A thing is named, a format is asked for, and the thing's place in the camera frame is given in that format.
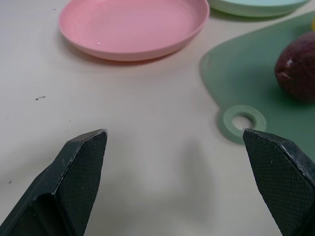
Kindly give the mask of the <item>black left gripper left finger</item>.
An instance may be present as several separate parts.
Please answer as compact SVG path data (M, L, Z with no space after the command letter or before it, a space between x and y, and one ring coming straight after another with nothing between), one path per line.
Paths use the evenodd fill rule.
M99 129L67 141L0 225L0 236L84 236L107 137Z

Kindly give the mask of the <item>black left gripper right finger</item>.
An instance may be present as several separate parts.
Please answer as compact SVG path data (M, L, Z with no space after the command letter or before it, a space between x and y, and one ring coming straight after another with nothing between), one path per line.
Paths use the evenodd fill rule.
M294 142L246 129L258 190L282 236L315 236L315 162Z

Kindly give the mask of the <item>dark red round fruit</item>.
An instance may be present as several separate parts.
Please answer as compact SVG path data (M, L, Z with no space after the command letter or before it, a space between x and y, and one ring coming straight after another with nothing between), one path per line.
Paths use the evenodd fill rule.
M315 103L315 31L298 37L282 51L274 73L280 88L290 97Z

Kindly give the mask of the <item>pink plastic plate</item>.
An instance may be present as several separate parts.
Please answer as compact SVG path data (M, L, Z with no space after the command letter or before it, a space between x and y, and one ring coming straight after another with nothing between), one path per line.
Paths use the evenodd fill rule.
M60 13L59 30L88 55L141 61L187 46L209 15L207 0L71 0Z

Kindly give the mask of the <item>light green plastic plate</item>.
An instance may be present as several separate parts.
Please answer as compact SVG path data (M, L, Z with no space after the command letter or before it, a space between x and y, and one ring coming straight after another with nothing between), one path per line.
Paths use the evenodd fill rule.
M289 14L310 0L207 0L210 7L243 17L276 17Z

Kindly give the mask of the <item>green cutting board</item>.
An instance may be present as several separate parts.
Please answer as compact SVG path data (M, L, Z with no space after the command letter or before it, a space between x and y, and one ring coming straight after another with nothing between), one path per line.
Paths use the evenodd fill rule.
M242 145L236 116L254 128L291 140L315 162L315 105L290 98L279 87L274 68L282 50L311 30L315 10L241 35L208 51L200 61L204 85L219 106L217 126Z

